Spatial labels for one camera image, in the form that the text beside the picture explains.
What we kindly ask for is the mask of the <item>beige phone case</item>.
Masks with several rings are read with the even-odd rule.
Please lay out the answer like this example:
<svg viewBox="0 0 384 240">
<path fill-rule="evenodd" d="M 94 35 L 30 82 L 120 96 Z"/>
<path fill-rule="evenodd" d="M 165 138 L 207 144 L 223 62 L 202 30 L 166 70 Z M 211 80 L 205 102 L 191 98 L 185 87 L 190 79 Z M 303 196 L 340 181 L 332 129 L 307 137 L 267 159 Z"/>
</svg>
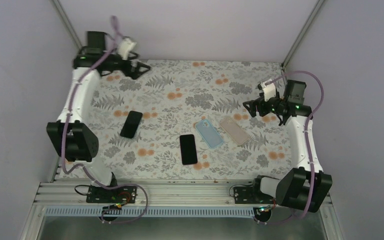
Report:
<svg viewBox="0 0 384 240">
<path fill-rule="evenodd" d="M 251 137 L 238 123 L 226 116 L 219 122 L 219 126 L 231 137 L 231 139 L 238 145 L 245 144 Z"/>
</svg>

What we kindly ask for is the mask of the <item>light blue phone case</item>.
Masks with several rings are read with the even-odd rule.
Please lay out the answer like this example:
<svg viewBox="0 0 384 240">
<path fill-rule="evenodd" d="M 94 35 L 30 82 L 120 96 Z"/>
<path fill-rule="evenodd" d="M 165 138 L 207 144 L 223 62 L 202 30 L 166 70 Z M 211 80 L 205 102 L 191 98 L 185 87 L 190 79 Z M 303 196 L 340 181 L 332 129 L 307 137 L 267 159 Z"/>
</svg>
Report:
<svg viewBox="0 0 384 240">
<path fill-rule="evenodd" d="M 202 119 L 197 122 L 194 128 L 210 149 L 215 149 L 224 143 L 221 135 L 208 119 Z"/>
</svg>

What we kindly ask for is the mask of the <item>black phone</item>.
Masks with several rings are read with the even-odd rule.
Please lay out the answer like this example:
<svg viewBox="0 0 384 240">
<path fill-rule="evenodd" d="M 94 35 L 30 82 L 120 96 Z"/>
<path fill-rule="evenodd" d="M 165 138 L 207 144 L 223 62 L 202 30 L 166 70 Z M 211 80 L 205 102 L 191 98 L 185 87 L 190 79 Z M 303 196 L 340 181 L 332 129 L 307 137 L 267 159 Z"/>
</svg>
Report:
<svg viewBox="0 0 384 240">
<path fill-rule="evenodd" d="M 133 139 L 142 120 L 143 113 L 130 111 L 121 129 L 120 136 Z"/>
<path fill-rule="evenodd" d="M 194 165 L 198 163 L 195 136 L 184 134 L 179 136 L 181 161 L 183 165 Z"/>
</svg>

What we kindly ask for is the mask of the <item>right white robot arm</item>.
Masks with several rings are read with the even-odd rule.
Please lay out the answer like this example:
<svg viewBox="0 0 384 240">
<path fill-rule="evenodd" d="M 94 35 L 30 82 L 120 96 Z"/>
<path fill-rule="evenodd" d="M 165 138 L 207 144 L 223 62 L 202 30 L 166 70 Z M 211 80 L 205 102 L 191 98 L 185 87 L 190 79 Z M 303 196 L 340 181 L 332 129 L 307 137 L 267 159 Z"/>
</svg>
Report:
<svg viewBox="0 0 384 240">
<path fill-rule="evenodd" d="M 313 138 L 314 111 L 304 104 L 305 82 L 288 80 L 283 97 L 271 80 L 260 83 L 259 98 L 243 103 L 252 117 L 275 114 L 289 137 L 294 167 L 282 178 L 259 175 L 252 182 L 251 198 L 258 204 L 273 197 L 277 205 L 315 213 L 319 210 L 333 184 L 324 173 L 315 150 Z"/>
</svg>

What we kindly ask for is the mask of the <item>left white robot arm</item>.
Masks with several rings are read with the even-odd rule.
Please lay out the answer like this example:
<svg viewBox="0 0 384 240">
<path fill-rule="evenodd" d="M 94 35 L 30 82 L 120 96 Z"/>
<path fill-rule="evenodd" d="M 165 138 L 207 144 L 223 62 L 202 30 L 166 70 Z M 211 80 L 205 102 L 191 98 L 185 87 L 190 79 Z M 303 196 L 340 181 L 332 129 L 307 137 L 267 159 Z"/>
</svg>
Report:
<svg viewBox="0 0 384 240">
<path fill-rule="evenodd" d="M 82 169 L 99 187 L 99 196 L 111 203 L 119 197 L 114 173 L 95 159 L 99 139 L 88 127 L 88 116 L 94 91 L 105 72 L 120 71 L 126 77 L 138 79 L 151 70 L 142 62 L 134 63 L 139 55 L 134 52 L 137 42 L 116 33 L 113 45 L 107 49 L 107 33 L 88 31 L 87 44 L 72 61 L 72 82 L 64 107 L 54 122 L 46 125 L 46 132 L 60 157 L 61 170 L 68 175 Z"/>
</svg>

